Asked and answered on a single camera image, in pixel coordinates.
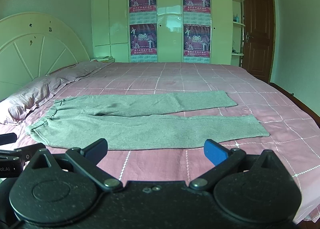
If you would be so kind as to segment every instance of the stack of books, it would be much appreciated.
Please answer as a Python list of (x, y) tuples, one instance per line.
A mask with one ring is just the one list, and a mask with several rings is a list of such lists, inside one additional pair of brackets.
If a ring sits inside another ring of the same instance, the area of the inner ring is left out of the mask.
[(115, 59), (111, 56), (106, 56), (106, 57), (97, 57), (93, 58), (90, 61), (99, 61), (99, 62), (114, 62)]

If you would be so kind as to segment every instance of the bed frame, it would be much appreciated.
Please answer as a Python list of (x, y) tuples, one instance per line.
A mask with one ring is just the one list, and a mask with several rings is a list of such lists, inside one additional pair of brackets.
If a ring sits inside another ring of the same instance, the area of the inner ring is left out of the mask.
[(0, 101), (36, 77), (90, 58), (59, 19), (23, 12), (0, 20)]
[(299, 99), (294, 97), (294, 94), (291, 94), (284, 90), (282, 87), (278, 86), (275, 83), (269, 83), (270, 86), (274, 87), (281, 93), (283, 93), (287, 98), (289, 98), (297, 107), (299, 107), (302, 111), (306, 112), (308, 115), (310, 115), (313, 120), (316, 122), (318, 127), (320, 128), (320, 116), (318, 116), (314, 111), (312, 111), (309, 107), (307, 107), (304, 103), (302, 103)]

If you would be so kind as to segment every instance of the floor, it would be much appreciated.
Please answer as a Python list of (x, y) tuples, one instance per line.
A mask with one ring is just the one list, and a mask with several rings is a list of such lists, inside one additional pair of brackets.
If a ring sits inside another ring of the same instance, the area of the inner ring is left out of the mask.
[(316, 223), (312, 221), (301, 221), (298, 225), (301, 229), (320, 229), (320, 219)]

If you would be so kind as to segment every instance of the blue gripper pad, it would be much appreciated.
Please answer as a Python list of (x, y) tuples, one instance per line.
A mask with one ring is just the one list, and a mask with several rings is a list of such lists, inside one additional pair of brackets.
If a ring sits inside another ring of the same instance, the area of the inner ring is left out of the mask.
[(204, 155), (210, 160), (215, 166), (226, 160), (230, 155), (230, 151), (220, 145), (219, 143), (207, 139), (204, 143)]

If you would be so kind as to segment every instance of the cabinet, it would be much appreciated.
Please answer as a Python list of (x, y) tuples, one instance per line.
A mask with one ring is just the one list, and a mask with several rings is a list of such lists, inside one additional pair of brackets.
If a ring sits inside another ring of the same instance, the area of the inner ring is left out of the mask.
[(92, 43), (94, 46), (110, 44), (109, 0), (92, 0)]
[(232, 51), (232, 0), (211, 0), (212, 38), (211, 63), (231, 63)]
[(95, 57), (111, 56), (110, 45), (95, 46), (93, 47), (93, 53)]
[(128, 46), (128, 43), (111, 45), (111, 55), (115, 58), (116, 62), (129, 62)]
[(111, 44), (128, 42), (127, 10), (128, 0), (109, 0), (109, 29)]
[(157, 0), (158, 62), (182, 61), (182, 0)]

